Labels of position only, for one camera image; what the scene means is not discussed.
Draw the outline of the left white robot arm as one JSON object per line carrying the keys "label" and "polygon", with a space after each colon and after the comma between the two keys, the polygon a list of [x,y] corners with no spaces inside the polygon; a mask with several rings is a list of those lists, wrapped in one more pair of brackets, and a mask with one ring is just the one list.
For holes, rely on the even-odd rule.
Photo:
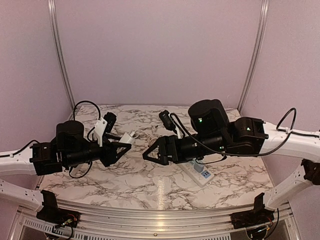
{"label": "left white robot arm", "polygon": [[99,120],[93,130],[93,141],[89,141],[84,138],[81,122],[59,123],[52,141],[32,140],[20,150],[1,153],[0,175],[45,176],[91,165],[97,160],[109,167],[131,149],[134,141],[134,132],[117,137],[110,134],[112,127],[112,123]]}

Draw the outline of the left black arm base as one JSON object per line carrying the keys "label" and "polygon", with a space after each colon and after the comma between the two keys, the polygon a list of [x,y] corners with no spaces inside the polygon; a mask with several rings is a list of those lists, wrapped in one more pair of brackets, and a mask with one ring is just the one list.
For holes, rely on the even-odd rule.
{"label": "left black arm base", "polygon": [[68,210],[58,207],[56,196],[48,190],[41,190],[43,200],[42,208],[37,212],[36,218],[55,224],[58,227],[70,225],[76,228],[79,222],[80,213],[74,210]]}

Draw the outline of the light blue cube charger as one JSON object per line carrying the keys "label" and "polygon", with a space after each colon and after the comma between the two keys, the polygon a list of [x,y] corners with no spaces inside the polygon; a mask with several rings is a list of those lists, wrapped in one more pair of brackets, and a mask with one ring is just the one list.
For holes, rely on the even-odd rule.
{"label": "light blue cube charger", "polygon": [[197,171],[198,173],[202,173],[204,170],[204,165],[203,164],[199,164],[196,161],[193,164],[193,168],[195,171]]}

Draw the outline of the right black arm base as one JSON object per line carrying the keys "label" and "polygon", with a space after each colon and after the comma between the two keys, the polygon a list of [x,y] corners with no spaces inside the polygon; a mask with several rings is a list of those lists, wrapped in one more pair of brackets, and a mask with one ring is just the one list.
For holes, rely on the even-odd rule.
{"label": "right black arm base", "polygon": [[274,210],[268,210],[264,204],[264,193],[254,198],[253,209],[235,212],[230,215],[234,229],[247,228],[274,220]]}

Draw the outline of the white multicolour power strip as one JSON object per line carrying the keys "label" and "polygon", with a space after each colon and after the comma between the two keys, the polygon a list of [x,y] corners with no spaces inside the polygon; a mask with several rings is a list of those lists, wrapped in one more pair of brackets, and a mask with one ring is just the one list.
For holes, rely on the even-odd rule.
{"label": "white multicolour power strip", "polygon": [[204,165],[203,172],[199,173],[194,169],[194,160],[179,163],[178,166],[199,186],[205,187],[211,184],[214,178],[213,173]]}

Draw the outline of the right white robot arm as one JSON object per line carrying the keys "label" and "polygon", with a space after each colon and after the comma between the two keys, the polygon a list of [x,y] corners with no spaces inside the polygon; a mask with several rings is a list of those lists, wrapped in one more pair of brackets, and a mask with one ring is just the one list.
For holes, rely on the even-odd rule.
{"label": "right white robot arm", "polygon": [[190,133],[159,137],[142,155],[144,160],[163,166],[198,160],[207,155],[224,157],[263,157],[279,155],[301,159],[301,164],[284,181],[254,199],[247,219],[258,224],[283,202],[300,191],[320,183],[320,134],[296,131],[262,119],[240,117],[230,121],[218,99],[205,99],[188,109]]}

